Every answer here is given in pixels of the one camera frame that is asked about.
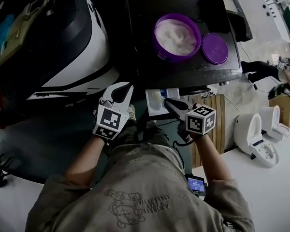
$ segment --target blue object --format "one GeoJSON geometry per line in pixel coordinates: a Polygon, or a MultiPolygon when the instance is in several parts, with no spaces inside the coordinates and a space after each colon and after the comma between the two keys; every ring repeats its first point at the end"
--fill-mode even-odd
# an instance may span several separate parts
{"type": "Polygon", "coordinates": [[[10,27],[14,21],[14,15],[8,14],[4,21],[0,24],[0,50],[2,47],[2,44],[5,41],[6,35],[10,30],[10,27]]]}
{"type": "Polygon", "coordinates": [[[168,98],[168,93],[166,91],[166,88],[160,89],[160,94],[163,98],[168,98]]]}

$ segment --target purple lid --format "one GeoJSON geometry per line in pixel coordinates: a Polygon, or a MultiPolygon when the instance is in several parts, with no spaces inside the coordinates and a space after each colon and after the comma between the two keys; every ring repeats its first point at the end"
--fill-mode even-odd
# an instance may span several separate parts
{"type": "Polygon", "coordinates": [[[203,37],[202,50],[205,57],[213,64],[222,64],[228,58],[227,44],[214,33],[208,33],[203,37]]]}

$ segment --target human arm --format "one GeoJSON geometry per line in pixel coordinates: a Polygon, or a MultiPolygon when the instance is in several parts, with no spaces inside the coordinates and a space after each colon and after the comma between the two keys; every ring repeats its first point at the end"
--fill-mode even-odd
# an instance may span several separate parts
{"type": "Polygon", "coordinates": [[[205,135],[196,140],[196,146],[208,182],[204,201],[217,209],[236,231],[254,231],[248,204],[211,139],[205,135]]]}
{"type": "Polygon", "coordinates": [[[92,136],[76,160],[67,169],[65,178],[79,185],[89,186],[104,144],[102,138],[92,136]]]}
{"type": "Polygon", "coordinates": [[[51,176],[30,210],[26,231],[44,232],[51,228],[59,213],[88,191],[104,141],[92,136],[67,169],[65,177],[51,176]]]}
{"type": "Polygon", "coordinates": [[[227,164],[216,150],[208,135],[197,139],[195,144],[198,148],[208,183],[213,180],[232,180],[227,164]]]}

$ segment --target white powder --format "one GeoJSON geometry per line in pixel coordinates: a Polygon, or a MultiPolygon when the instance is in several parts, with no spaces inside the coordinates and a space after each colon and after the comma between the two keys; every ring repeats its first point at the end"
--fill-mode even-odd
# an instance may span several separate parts
{"type": "Polygon", "coordinates": [[[192,30],[185,23],[174,19],[161,21],[155,35],[165,50],[178,56],[189,55],[197,44],[192,30]]]}

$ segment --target wooden pallet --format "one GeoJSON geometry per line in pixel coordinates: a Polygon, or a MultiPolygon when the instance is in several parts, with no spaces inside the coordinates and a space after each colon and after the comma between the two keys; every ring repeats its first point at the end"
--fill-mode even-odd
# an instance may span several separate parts
{"type": "MultiPolygon", "coordinates": [[[[207,98],[202,98],[201,95],[196,95],[193,97],[193,103],[205,104],[209,107],[214,108],[217,111],[216,126],[208,133],[208,136],[212,140],[217,151],[220,154],[223,154],[225,149],[224,147],[226,133],[224,95],[214,95],[207,98]]],[[[192,167],[197,168],[202,166],[199,151],[196,145],[191,144],[190,148],[192,167]]]]}

